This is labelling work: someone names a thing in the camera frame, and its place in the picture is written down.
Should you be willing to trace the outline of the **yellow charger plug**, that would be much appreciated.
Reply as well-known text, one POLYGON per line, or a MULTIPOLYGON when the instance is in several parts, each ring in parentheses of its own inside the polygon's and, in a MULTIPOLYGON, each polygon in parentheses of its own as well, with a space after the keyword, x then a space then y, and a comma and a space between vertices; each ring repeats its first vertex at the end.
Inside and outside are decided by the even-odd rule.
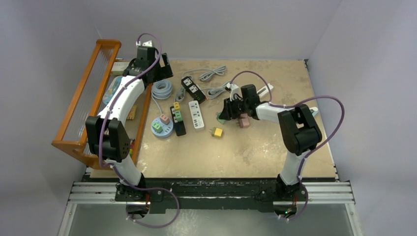
POLYGON ((214 127, 213 129, 210 130, 210 134, 214 138, 221 138, 223 135, 223 129, 214 127))

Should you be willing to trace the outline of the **short black power strip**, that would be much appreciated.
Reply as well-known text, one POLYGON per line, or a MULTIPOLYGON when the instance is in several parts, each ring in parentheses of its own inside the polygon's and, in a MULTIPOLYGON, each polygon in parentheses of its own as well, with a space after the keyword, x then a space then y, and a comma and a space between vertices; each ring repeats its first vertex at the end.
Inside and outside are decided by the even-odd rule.
POLYGON ((185 88, 185 90, 189 93, 193 100, 197 101, 199 104, 206 101, 207 98, 205 94, 197 86, 197 84, 193 82, 191 76, 186 76, 182 78, 181 85, 185 88))

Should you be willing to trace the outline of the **white power strip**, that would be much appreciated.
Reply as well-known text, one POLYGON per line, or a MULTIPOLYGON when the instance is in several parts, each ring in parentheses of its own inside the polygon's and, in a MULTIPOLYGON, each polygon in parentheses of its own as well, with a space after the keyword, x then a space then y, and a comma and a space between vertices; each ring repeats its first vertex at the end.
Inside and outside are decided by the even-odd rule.
POLYGON ((197 101, 193 100, 188 102, 190 114, 192 118, 193 127, 196 131, 204 130, 205 124, 201 113, 200 105, 197 101))

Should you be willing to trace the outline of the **green charger plug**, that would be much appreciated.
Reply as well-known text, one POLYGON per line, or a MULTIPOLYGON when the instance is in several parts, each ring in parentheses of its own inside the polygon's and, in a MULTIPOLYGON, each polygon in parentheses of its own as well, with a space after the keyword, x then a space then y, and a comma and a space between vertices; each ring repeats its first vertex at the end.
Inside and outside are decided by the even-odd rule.
POLYGON ((225 124, 227 122, 227 120, 225 119, 221 119, 220 118, 220 113, 217 113, 216 115, 216 120, 220 123, 220 124, 225 124))

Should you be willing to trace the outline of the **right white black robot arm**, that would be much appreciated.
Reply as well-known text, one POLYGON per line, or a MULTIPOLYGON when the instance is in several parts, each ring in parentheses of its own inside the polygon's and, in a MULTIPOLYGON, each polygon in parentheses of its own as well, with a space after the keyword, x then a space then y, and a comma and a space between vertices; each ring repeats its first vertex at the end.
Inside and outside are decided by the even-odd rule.
POLYGON ((282 200, 290 199, 300 189, 301 172, 308 153, 322 141, 321 130, 311 109, 305 104, 280 108, 261 101, 253 84, 239 87, 227 83, 225 90, 230 97, 224 99, 220 119, 238 119, 245 114, 255 120, 279 125, 287 155, 283 169, 276 178, 275 195, 282 200))

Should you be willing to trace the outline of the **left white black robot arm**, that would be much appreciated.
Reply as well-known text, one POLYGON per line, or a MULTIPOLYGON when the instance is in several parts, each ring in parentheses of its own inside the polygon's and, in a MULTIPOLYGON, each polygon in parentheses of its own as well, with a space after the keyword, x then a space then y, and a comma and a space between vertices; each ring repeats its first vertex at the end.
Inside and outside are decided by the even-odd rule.
POLYGON ((124 128, 137 98, 155 82, 171 78, 167 55, 155 47, 138 46, 137 56, 125 68, 120 85, 106 107, 85 122, 89 150, 102 168, 111 168, 134 201, 145 198, 149 188, 129 154, 130 139, 124 128))

